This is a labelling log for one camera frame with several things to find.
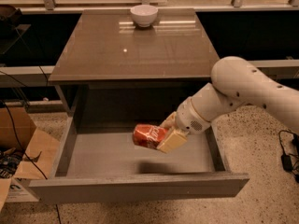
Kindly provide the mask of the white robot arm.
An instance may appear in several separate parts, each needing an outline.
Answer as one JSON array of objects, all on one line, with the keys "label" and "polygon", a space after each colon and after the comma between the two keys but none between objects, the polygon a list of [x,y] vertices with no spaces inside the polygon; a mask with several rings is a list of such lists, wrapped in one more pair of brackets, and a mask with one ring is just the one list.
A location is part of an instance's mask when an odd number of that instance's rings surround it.
[{"label": "white robot arm", "polygon": [[200,134],[217,117],[246,104],[256,105],[299,133],[299,91],[283,86],[239,57],[218,60],[211,69],[211,81],[182,102],[162,126],[168,130],[157,149],[167,153]]}]

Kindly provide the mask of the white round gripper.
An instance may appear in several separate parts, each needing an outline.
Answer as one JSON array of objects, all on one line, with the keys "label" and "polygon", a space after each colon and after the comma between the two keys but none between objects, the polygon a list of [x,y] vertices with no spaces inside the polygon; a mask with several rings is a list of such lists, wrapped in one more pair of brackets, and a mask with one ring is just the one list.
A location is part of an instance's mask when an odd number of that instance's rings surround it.
[{"label": "white round gripper", "polygon": [[205,121],[194,109],[192,98],[187,98],[178,106],[177,112],[172,112],[160,126],[170,129],[157,149],[163,153],[168,153],[187,142],[187,133],[200,134],[210,127],[210,123]]}]

